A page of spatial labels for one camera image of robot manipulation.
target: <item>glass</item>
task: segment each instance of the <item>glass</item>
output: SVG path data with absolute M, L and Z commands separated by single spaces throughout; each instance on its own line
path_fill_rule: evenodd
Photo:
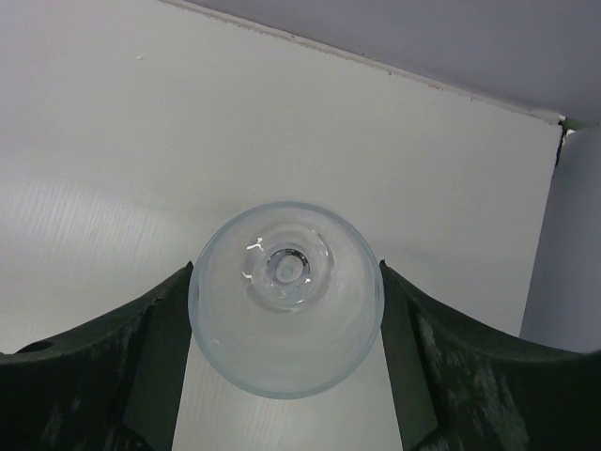
M 281 202 L 225 224 L 194 267 L 193 335 L 227 380 L 299 398 L 346 378 L 378 336 L 384 287 L 355 228 L 310 204 Z

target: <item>white table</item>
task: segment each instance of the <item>white table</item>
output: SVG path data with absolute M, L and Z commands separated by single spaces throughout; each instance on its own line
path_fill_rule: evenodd
M 560 130 L 155 0 L 0 5 L 0 350 L 144 293 L 228 218 L 334 210 L 449 305 L 519 331 Z M 192 345 L 174 450 L 400 449 L 381 340 L 296 401 Z

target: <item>clear glass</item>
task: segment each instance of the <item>clear glass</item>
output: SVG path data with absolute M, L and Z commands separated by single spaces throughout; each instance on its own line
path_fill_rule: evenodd
M 198 346 L 227 380 L 262 397 L 308 397 L 342 381 L 372 348 L 383 311 L 378 262 L 359 232 L 298 202 L 229 221 L 190 282 Z

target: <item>gray wall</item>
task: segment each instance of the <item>gray wall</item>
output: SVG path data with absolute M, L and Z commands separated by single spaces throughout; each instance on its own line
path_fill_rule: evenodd
M 192 0 L 522 106 L 601 122 L 601 2 Z
M 568 138 L 549 192 L 521 337 L 601 350 L 601 129 Z

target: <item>wine glass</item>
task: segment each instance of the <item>wine glass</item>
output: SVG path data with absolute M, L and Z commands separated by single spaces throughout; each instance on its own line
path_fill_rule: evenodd
M 340 216 L 300 202 L 243 212 L 208 242 L 189 291 L 193 335 L 228 381 L 300 398 L 346 378 L 378 336 L 378 262 Z

